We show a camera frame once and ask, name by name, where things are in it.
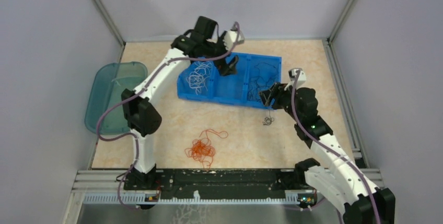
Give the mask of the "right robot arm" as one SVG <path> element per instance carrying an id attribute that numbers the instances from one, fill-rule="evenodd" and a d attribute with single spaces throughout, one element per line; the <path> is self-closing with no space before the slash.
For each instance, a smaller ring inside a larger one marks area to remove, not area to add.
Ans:
<path id="1" fill-rule="evenodd" d="M 343 150 L 318 113 L 314 89 L 276 82 L 259 96 L 264 106 L 283 109 L 295 120 L 297 136 L 326 164 L 324 168 L 313 158 L 297 163 L 299 188 L 320 191 L 341 214 L 341 223 L 394 223 L 394 193 L 371 181 Z"/>

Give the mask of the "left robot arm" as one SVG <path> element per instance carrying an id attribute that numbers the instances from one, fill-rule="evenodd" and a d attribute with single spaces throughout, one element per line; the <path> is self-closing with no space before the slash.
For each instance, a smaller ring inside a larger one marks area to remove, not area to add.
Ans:
<path id="1" fill-rule="evenodd" d="M 124 118 L 134 141 L 134 161 L 126 179 L 148 190 L 157 182 L 156 161 L 153 154 L 156 132 L 162 117 L 155 108 L 167 89 L 176 83 L 178 76 L 194 62 L 211 62 L 221 76 L 237 73 L 238 58 L 227 61 L 233 49 L 244 42 L 240 24 L 234 22 L 211 41 L 218 23 L 204 16 L 198 17 L 194 28 L 177 36 L 165 57 L 152 73 L 133 90 L 121 94 Z"/>

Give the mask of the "black cable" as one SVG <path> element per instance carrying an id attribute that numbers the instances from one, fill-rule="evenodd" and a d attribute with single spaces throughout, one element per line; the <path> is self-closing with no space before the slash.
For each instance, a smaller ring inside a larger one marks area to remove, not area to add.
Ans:
<path id="1" fill-rule="evenodd" d="M 274 110 L 271 107 L 266 108 L 266 113 L 262 121 L 262 125 L 270 126 L 274 121 L 275 121 Z"/>

